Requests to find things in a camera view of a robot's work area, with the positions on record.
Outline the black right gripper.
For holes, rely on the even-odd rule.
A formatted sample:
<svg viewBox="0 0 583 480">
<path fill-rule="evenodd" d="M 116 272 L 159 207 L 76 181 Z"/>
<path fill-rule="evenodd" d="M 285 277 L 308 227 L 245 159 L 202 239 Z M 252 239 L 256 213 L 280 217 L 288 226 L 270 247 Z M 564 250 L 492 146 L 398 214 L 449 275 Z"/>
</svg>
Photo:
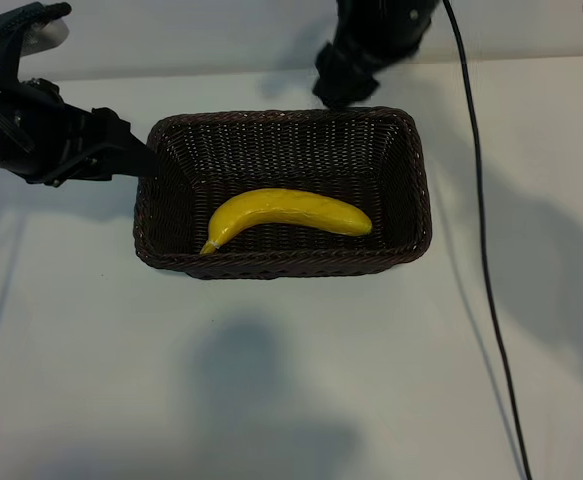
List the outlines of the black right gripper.
<svg viewBox="0 0 583 480">
<path fill-rule="evenodd" d="M 333 43 L 326 43 L 315 60 L 313 94 L 324 106 L 370 98 L 379 87 L 374 73 L 417 53 L 438 5 L 437 0 L 339 1 Z M 332 66 L 334 51 L 346 63 L 342 99 Z"/>
</svg>

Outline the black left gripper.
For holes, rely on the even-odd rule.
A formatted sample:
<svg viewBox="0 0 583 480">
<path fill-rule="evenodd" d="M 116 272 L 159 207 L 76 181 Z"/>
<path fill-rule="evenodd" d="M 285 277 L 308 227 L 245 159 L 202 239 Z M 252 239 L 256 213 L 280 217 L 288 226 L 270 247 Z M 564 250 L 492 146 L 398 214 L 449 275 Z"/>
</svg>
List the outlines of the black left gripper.
<svg viewBox="0 0 583 480">
<path fill-rule="evenodd" d="M 29 184 L 157 176 L 156 153 L 109 108 L 92 113 L 63 102 L 51 84 L 25 84 L 43 100 L 0 89 L 0 169 Z"/>
</svg>

